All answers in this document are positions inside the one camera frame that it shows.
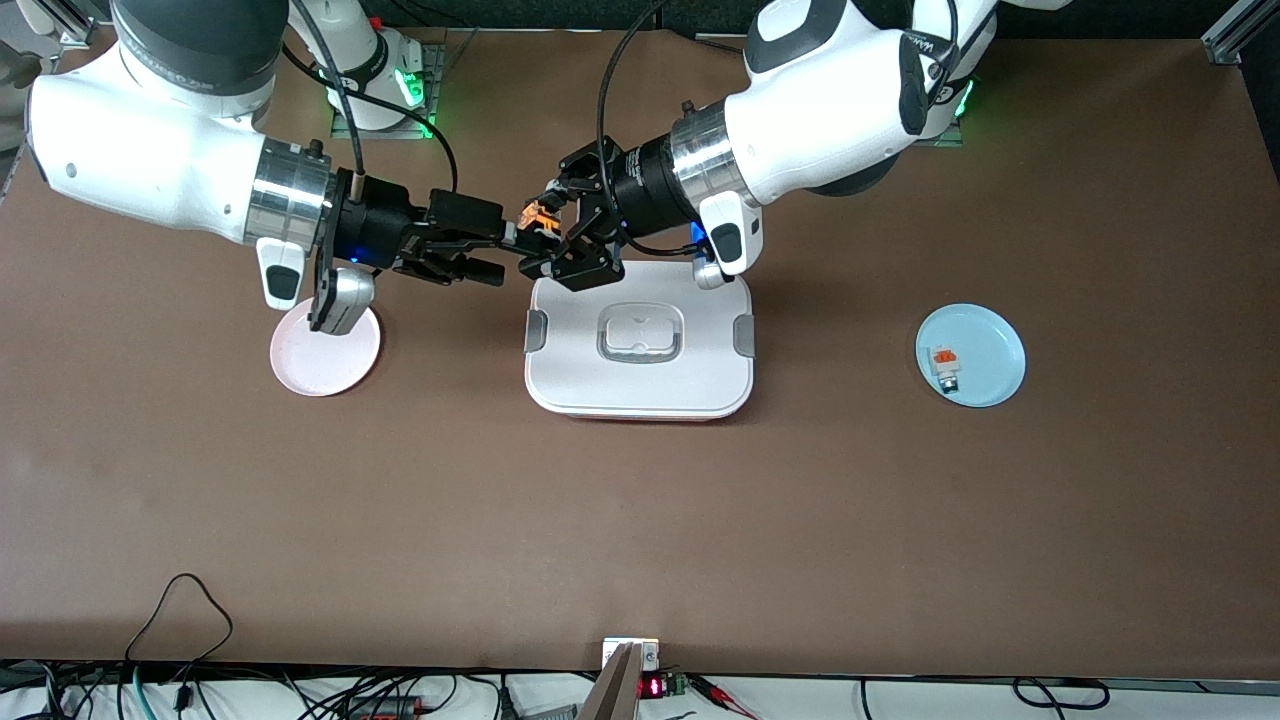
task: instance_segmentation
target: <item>tabletop surface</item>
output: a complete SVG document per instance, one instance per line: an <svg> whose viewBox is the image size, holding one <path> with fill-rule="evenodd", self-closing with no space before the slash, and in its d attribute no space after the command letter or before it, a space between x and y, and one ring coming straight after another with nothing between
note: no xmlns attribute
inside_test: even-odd
<svg viewBox="0 0 1280 720"><path fill-rule="evenodd" d="M438 117L508 217L594 136L614 33L481 33ZM119 657L175 573L225 660L582 669L609 634L744 673L1280 679L1280 187L1196 41L997 41L964 149L765 211L754 395L701 425L571 420L522 382L530 284L379 279L353 391L273 377L251 251L79 205L0 206L0 655ZM666 132L741 60L636 38L608 128ZM323 136L283 65L266 132ZM330 141L335 160L349 150ZM366 147L419 202L433 142ZM675 243L678 236L654 238ZM920 322L1021 336L954 406ZM179 588L143 657L220 634Z"/></svg>

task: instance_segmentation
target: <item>black cable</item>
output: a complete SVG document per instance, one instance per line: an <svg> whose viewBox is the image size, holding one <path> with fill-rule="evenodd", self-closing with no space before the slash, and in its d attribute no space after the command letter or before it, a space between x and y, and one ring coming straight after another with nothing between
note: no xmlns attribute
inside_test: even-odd
<svg viewBox="0 0 1280 720"><path fill-rule="evenodd" d="M1032 700L1024 696L1021 691L1021 685L1024 683L1036 685L1036 688L1039 689L1039 692L1044 693L1044 698L1047 700L1047 702ZM1052 708L1055 712L1057 712L1059 720L1066 720L1066 715L1064 715L1062 712L1064 710L1082 710L1082 711L1102 710L1103 707L1107 706L1108 702L1111 702L1110 688L1107 688L1098 680L1087 680L1084 684L1084 687L1102 691L1102 700L1100 700L1098 702L1062 702L1057 700L1057 697L1055 697L1052 692L1050 692L1050 689L1044 685L1044 683L1037 680L1036 678L1014 678L1012 687L1014 687L1014 694L1018 697L1018 700L1023 701L1024 705L1038 707L1041 710Z"/></svg>
<svg viewBox="0 0 1280 720"><path fill-rule="evenodd" d="M101 674L97 676L97 680L93 680L93 684L90 685L88 689L84 689L83 684L79 685L81 689L84 691L84 697L82 697L81 701L78 703L76 703L76 710L73 710L70 712L70 715L68 715L68 717L79 717L81 710L84 708L84 703L87 702L88 703L88 716L86 716L84 720L92 720L92 717L93 717L93 692L97 691L97 688L102 685L102 683L106 680L108 674L110 674L110 669L104 667L102 671L101 671Z"/></svg>
<svg viewBox="0 0 1280 720"><path fill-rule="evenodd" d="M947 77L940 78L938 85L945 83L960 64L960 12L956 9L956 0L947 0L947 14L951 15L951 61L947 64Z"/></svg>
<svg viewBox="0 0 1280 720"><path fill-rule="evenodd" d="M209 715L209 720L218 720L218 716L214 715L214 708L209 707L209 700L205 698L205 687L200 684L200 678L196 678L195 685L196 696L200 698L200 705L205 707L205 715Z"/></svg>
<svg viewBox="0 0 1280 720"><path fill-rule="evenodd" d="M453 696L458 692L458 676L457 675L449 675L449 678L453 679L453 687L449 689L449 694L444 696L444 700L440 701L440 705L436 705L435 707L424 707L422 708L422 715L430 715L430 714L433 714L433 712L443 708L445 705L449 705L449 701L453 700Z"/></svg>
<svg viewBox="0 0 1280 720"><path fill-rule="evenodd" d="M872 708L867 705L867 679L858 680L858 696L863 701L863 720L872 720Z"/></svg>
<svg viewBox="0 0 1280 720"><path fill-rule="evenodd" d="M227 609L219 605L216 600L214 600L212 593L209 592L209 587L205 585L205 580L201 580L200 577L193 573L178 573L173 578L169 578L169 583L165 584L164 592L160 593L160 600L156 602L155 610L151 611L151 616L147 618L147 621L142 624L142 628L133 634L133 639L131 639L129 644L124 648L125 662L134 662L133 646L136 646L138 643L138 639L141 639L142 635L151 629L151 624L156 621L156 616L160 615L160 610L164 607L164 601L169 597L169 591L172 591L173 585L183 578L187 578L193 583L196 583L197 585L200 585L200 592L205 593L205 600L207 600L209 605L212 605L214 610L216 610L218 614L223 616L223 620L227 621L227 634L223 635L223 639L214 643L212 647L210 647L205 652L197 655L196 659L189 662L189 665L195 665L196 662L200 662L206 657L209 657L210 655L218 652L220 647L227 644L227 641L232 639L232 633L236 632L236 623L232 621L232 616L229 612L227 612Z"/></svg>
<svg viewBox="0 0 1280 720"><path fill-rule="evenodd" d="M618 67L618 60L622 59L622 53L627 49L627 45L631 44L631 38L640 32L640 26L643 26L652 15L657 14L657 12L669 1L671 0L654 0L654 3L649 5L649 9L641 13L635 22L631 23L631 27L622 33L622 40L618 41L618 46L613 50L613 56L609 58L609 64L604 68L604 77L600 79L600 96L595 104L595 154L600 160L600 186L604 190L604 199L609 204L609 210L614 213L621 213L621 209L618 208L617 197L613 195L613 178L609 176L608 158L604 155L604 105L609 97L609 83L613 81L613 72ZM631 247L635 247L645 255L653 255L657 258L677 258L698 252L698 246L694 243L671 250L658 250L655 247L641 245L626 231L622 231L622 236Z"/></svg>
<svg viewBox="0 0 1280 720"><path fill-rule="evenodd" d="M413 6L416 6L416 8L421 9L421 10L425 10L428 13L435 13L436 15L440 15L442 18L444 18L447 20L453 20L453 22L456 22L456 23L458 23L461 26L465 26L465 27L476 27L475 24L468 23L465 19L462 19L462 18L460 18L460 17L452 14L452 13L445 13L444 10L440 10L438 8L433 8L433 6L428 5L426 3L422 3L421 0L408 0L408 3L412 3ZM392 0L392 4L396 5L396 6L399 6L399 3L397 0ZM408 17L411 17L411 18L413 18L415 22L420 22L420 23L422 22L420 18L417 18L413 13L410 13L408 10L406 10L404 14L408 15Z"/></svg>
<svg viewBox="0 0 1280 720"><path fill-rule="evenodd" d="M462 675L462 676L471 680L472 683L484 683L490 688L493 688L494 694L498 696L493 703L493 720L498 720L498 712L502 710L502 691L498 688L498 685L495 685L493 680L485 680L484 678L476 678L472 675Z"/></svg>
<svg viewBox="0 0 1280 720"><path fill-rule="evenodd" d="M356 174L365 174L365 154L360 147L360 129L356 128L356 115L351 111L351 100L347 99L347 86L342 82L342 72L338 68L338 63L333 59L333 53L329 51L329 44L325 42L324 36L320 33L320 26L316 24L316 19L311 17L311 10L307 9L303 0L293 0L293 8L302 17L302 22L307 26L307 32L315 38L316 46L320 47L320 59L324 60L324 69L329 73L329 82L333 85L334 92L338 94L338 104L342 106L342 115L347 119L347 132L351 135L351 151L356 156Z"/></svg>
<svg viewBox="0 0 1280 720"><path fill-rule="evenodd" d="M63 714L61 692L58 688L58 675L54 674L54 669L44 662L37 662L40 669L45 671L45 712L52 712L58 717L65 717Z"/></svg>
<svg viewBox="0 0 1280 720"><path fill-rule="evenodd" d="M305 76L310 77L315 82L319 82L320 85L325 85L325 86L329 85L328 81L324 79L324 77L321 77L312 68L307 67L306 63L303 63L297 55L294 55L293 51L289 50L288 46L283 46L282 51L284 54L284 58L289 63L292 63L294 68L297 68L298 70L301 70ZM458 191L458 160L457 160L457 158L453 156L453 147L449 145L449 141L445 140L444 133L440 132L440 128L435 127L435 123L433 123L431 120L426 119L420 113L415 113L413 110L408 110L406 108L401 108L399 105L397 105L394 102L388 102L387 100L383 100L381 97L374 97L372 95L366 95L364 92L360 92L358 90L348 90L347 92L348 92L348 95L351 95L356 100L364 100L365 102L369 102L370 105L378 105L379 108L385 108L388 110L394 110L394 111L404 115L406 118L408 118L408 119L419 123L420 126L425 127L426 129L431 131L431 135L435 136L435 140L440 141L440 149L444 150L444 156L448 158L448 160L449 160L451 190L453 192Z"/></svg>
<svg viewBox="0 0 1280 720"><path fill-rule="evenodd" d="M708 47L714 47L717 50L723 50L726 53L732 53L735 55L741 55L742 54L742 49L741 47L733 47L732 45L724 45L723 42L716 42L714 40L704 40L701 37L695 37L694 42L696 42L699 45L705 45Z"/></svg>

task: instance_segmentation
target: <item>metal bracket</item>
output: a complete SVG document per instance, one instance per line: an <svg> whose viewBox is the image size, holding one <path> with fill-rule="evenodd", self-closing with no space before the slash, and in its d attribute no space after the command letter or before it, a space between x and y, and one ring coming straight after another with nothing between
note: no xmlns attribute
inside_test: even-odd
<svg viewBox="0 0 1280 720"><path fill-rule="evenodd" d="M604 670L575 720L635 720L640 675L649 662L658 667L658 641L605 638L603 652Z"/></svg>
<svg viewBox="0 0 1280 720"><path fill-rule="evenodd" d="M1215 65L1236 65L1240 49L1280 17L1280 0L1239 0L1208 28L1201 42Z"/></svg>
<svg viewBox="0 0 1280 720"><path fill-rule="evenodd" d="M97 29L97 10L79 0L33 0L61 31L63 47L88 47Z"/></svg>

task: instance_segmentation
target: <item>cable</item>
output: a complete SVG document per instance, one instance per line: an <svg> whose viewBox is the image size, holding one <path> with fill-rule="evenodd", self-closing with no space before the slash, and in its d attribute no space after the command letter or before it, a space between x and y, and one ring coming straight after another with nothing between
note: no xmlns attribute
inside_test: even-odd
<svg viewBox="0 0 1280 720"><path fill-rule="evenodd" d="M146 715L147 720L156 720L156 714L151 710L151 702L147 701L146 693L142 692L142 678L140 675L141 666L133 667L133 693L138 696L138 705L142 706L142 715Z"/></svg>
<svg viewBox="0 0 1280 720"><path fill-rule="evenodd" d="M714 47L717 50L723 50L726 53L732 53L735 55L741 55L742 54L742 49L741 47L733 47L732 45L724 45L723 42L716 42L714 40L704 40L701 37L695 37L694 42L696 42L699 45L705 45L708 47Z"/></svg>
<svg viewBox="0 0 1280 720"><path fill-rule="evenodd" d="M430 714L433 714L433 712L443 708L445 705L449 705L449 701L453 700L454 693L458 692L458 676L457 675L449 675L449 678L453 679L453 688L449 689L449 694L444 696L444 700L440 701L440 705L436 705L435 707L426 707L426 708L424 708L422 715L430 715Z"/></svg>
<svg viewBox="0 0 1280 720"><path fill-rule="evenodd" d="M609 97L609 83L613 81L613 72L618 67L618 60L622 59L622 53L627 49L627 45L631 44L631 38L640 32L640 26L643 26L652 15L657 14L657 12L669 1L671 0L654 0L654 3L649 5L649 9L641 13L635 22L631 23L631 27L622 33L622 40L618 41L618 46L613 50L613 56L609 58L609 64L604 68L604 77L600 79L600 96L595 104L595 154L600 160L600 186L604 190L604 199L609 204L611 211L620 211L620 208L618 200L613 195L613 178L609 176L608 158L604 155L604 105ZM655 247L641 245L625 231L622 236L631 247L635 247L645 255L653 255L657 258L676 258L698 252L698 246L692 243L671 250L658 250Z"/></svg>
<svg viewBox="0 0 1280 720"><path fill-rule="evenodd" d="M428 5L426 3L422 3L421 0L408 0L408 1L412 3L415 8L425 10L428 13L435 13L436 15L440 15L442 18L444 18L447 20L453 20L453 22L456 22L456 23L458 23L461 26L465 26L465 27L475 27L475 24L468 23L465 19L462 19L462 18L460 18L460 17L452 14L452 13L445 13L444 10L440 10L438 8L433 8L433 6ZM392 5L396 5L397 8L401 6L401 4L398 3L398 0L392 0ZM401 9L404 10L406 15L413 18L413 20L422 23L421 18L416 17L413 13L410 13L404 8L401 8Z"/></svg>
<svg viewBox="0 0 1280 720"><path fill-rule="evenodd" d="M694 674L686 674L685 678L689 679L689 687L694 688L698 694L703 696L707 702L714 705L716 707L727 710L735 715L741 715L748 720L760 720L754 712L742 707L742 703L735 700L733 696L728 694L724 688L716 685L707 678Z"/></svg>
<svg viewBox="0 0 1280 720"><path fill-rule="evenodd" d="M342 115L347 119L347 131L351 135L351 151L356 156L356 174L365 174L365 154L360 147L360 129L356 127L356 115L351 111L351 100L347 99L347 86L342 82L342 72L338 69L338 63L333 60L333 53L329 51L329 44L325 42L324 36L320 33L320 26L316 24L316 19L311 17L311 10L307 9L303 0L293 0L293 8L302 17L302 22L306 23L307 31L311 37L315 38L316 46L320 47L320 58L324 60L324 69L329 73L329 82L333 83L334 92L338 94L338 104L342 106Z"/></svg>
<svg viewBox="0 0 1280 720"><path fill-rule="evenodd" d="M118 669L122 667L122 666L123 666L123 664L118 664L116 665ZM68 715L68 717L77 717L78 719L81 710L84 708L84 703L87 702L88 703L88 715L84 717L84 720L92 720L92 717L93 717L93 692L99 687L102 685L102 683L106 680L106 675L109 673L110 673L110 669L109 667L104 667L102 671L101 671L101 674L97 676L97 680L93 680L93 684L90 685L88 689L84 689L83 684L79 685L81 689L84 691L84 697L82 697L81 701L78 703L76 703L76 710L73 710L72 714Z"/></svg>
<svg viewBox="0 0 1280 720"><path fill-rule="evenodd" d="M310 77L315 82L319 82L320 85L329 85L328 81L324 79L324 77L321 77L314 69L311 69L310 67L307 67L306 63L303 63L297 55L294 55L293 51L289 50L288 46L283 46L282 51L284 53L284 58L287 60L289 60L289 63L292 63L293 67L296 67L298 70L301 70L305 76ZM425 127L426 129L431 131L431 135L435 137L435 140L440 141L440 149L444 150L444 156L448 158L448 160L449 160L449 177L451 177L451 183L452 183L451 184L451 190L453 192L458 191L458 160L457 160L457 158L453 156L453 147L449 145L449 141L445 140L444 133L440 132L440 128L435 127L435 123L433 123L431 120L428 120L421 114L415 113L413 110L408 110L406 108L401 108L399 105L397 105L394 102L388 102L387 100L383 100L381 97L374 97L372 95L366 95L364 92L360 92L358 90L348 90L347 94L351 95L352 97L355 97L356 100L364 100L365 102L369 102L370 105L378 105L379 108L385 108L388 110L394 110L394 111L404 115L406 118L408 118L408 119L419 123L420 126Z"/></svg>
<svg viewBox="0 0 1280 720"><path fill-rule="evenodd" d="M947 0L947 14L951 17L951 63L947 67L947 77L960 64L960 10L956 9L956 0ZM940 78L942 85L947 78Z"/></svg>
<svg viewBox="0 0 1280 720"><path fill-rule="evenodd" d="M164 592L160 593L160 600L156 602L155 610L151 611L151 616L147 618L147 621L142 624L142 628L137 633L133 634L133 639L131 639L129 644L124 648L124 661L125 662L134 662L134 659L133 659L133 646L136 646L138 643L138 641L142 638L142 635L146 634L146 632L151 629L151 624L156 621L156 616L160 615L160 610L164 607L164 601L169 597L169 591L172 591L173 585L178 580L180 580L183 578L187 578L187 579L192 580L193 583L196 583L197 585L200 585L200 592L205 593L205 600L207 600L209 605L212 605L214 610L216 610L218 614L223 616L223 620L227 621L227 634L223 635L223 639L220 639L216 643L214 643L212 647L210 647L205 652L201 652L189 664L195 665L196 662L200 662L200 661L205 660L210 655L218 652L218 650L220 647L223 647L224 644L227 644L227 641L232 639L232 633L236 632L236 623L232 621L232 616L230 616L229 612L227 612L227 609L223 607L221 605L219 605L219 602L216 600L214 600L212 593L209 592L209 587L205 585L205 580L201 580L200 577L196 575L196 574L193 574L193 573L178 573L173 578L169 578L169 583L165 584Z"/></svg>
<svg viewBox="0 0 1280 720"><path fill-rule="evenodd" d="M1044 697L1047 698L1048 702L1032 700L1024 696L1021 691L1021 685L1024 683L1036 685L1036 688L1039 689L1039 692L1044 693ZM1014 687L1014 694L1018 697L1018 700L1023 701L1024 705L1038 707L1041 710L1052 708L1053 712L1057 714L1059 720L1066 720L1066 715L1062 712L1064 710L1083 710L1083 711L1102 710L1103 707L1107 706L1108 702L1111 702L1111 691L1106 685L1103 685L1098 680L1085 680L1084 683L1085 683L1084 687L1091 687L1102 691L1102 700L1100 700L1098 702L1087 702L1087 703L1061 702L1053 696L1052 692L1050 692L1047 687L1044 687L1044 683L1037 680L1036 678L1014 678L1012 687Z"/></svg>
<svg viewBox="0 0 1280 720"><path fill-rule="evenodd" d="M209 715L209 720L218 720L218 716L214 715L214 708L209 707L209 700L205 698L205 687L200 684L200 678L196 678L195 685L196 696L200 697L200 705L205 707L205 715Z"/></svg>
<svg viewBox="0 0 1280 720"><path fill-rule="evenodd" d="M484 678L476 678L472 675L462 675L463 678L471 680L472 683L484 683L493 688L493 692L498 696L497 701L493 703L493 720L498 720L498 711L502 710L502 691L492 680L485 680Z"/></svg>
<svg viewBox="0 0 1280 720"><path fill-rule="evenodd" d="M404 4L401 3L401 0L390 0L390 3L392 3L392 5L396 5L396 8L399 9L399 12L404 13L406 15L408 15L408 18L411 20L413 20L415 23L417 23L417 24L420 24L422 27L430 27L433 24L433 23L428 22L426 19L424 19L417 13L415 13L413 10L406 8ZM476 33L480 32L480 26L477 26L475 23L468 23L467 20L465 20L465 19L462 19L462 18L460 18L460 17L452 14L452 13L445 13L444 10L439 10L436 8L426 5L425 3L420 3L419 0L408 0L408 3L412 3L413 6L419 8L420 10L425 10L428 13L434 13L436 15L440 15L444 19L453 20L453 22L456 22L456 23L458 23L458 24L461 24L463 27L471 28L471 32L467 35L467 38L463 40L462 45L460 45L458 49L453 51L453 56L444 59L444 69L447 69L447 70L448 69L453 69L453 67L458 64L458 60L462 59L462 54L466 53L467 47L471 46L471 41L476 38ZM445 33L448 33L448 31L449 31L448 28L444 28Z"/></svg>
<svg viewBox="0 0 1280 720"><path fill-rule="evenodd" d="M863 701L863 720L872 720L872 708L867 705L867 679L858 680L858 697Z"/></svg>

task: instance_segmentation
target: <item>gray object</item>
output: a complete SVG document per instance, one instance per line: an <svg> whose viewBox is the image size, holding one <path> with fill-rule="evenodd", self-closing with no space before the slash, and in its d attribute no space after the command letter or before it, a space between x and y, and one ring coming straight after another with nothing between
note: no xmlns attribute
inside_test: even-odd
<svg viewBox="0 0 1280 720"><path fill-rule="evenodd" d="M632 261L622 282L571 292L534 283L525 386L553 413L710 420L755 379L751 295L737 278L703 290L689 263Z"/></svg>
<svg viewBox="0 0 1280 720"><path fill-rule="evenodd" d="M65 47L88 47L97 29L97 6L87 0L32 0L54 22Z"/></svg>
<svg viewBox="0 0 1280 720"><path fill-rule="evenodd" d="M692 208L728 190L751 197L724 127L723 100L676 120L671 128L671 161Z"/></svg>
<svg viewBox="0 0 1280 720"><path fill-rule="evenodd" d="M253 178L244 242L270 237L310 251L332 191L329 168L329 158L268 137Z"/></svg>
<svg viewBox="0 0 1280 720"><path fill-rule="evenodd" d="M1239 0L1208 28L1201 41L1216 65L1240 63L1240 49L1280 17L1280 0Z"/></svg>
<svg viewBox="0 0 1280 720"><path fill-rule="evenodd" d="M316 297L317 302L324 302L323 318L319 327L311 329L347 334L374 302L374 275L362 268L338 268L330 273L329 287Z"/></svg>

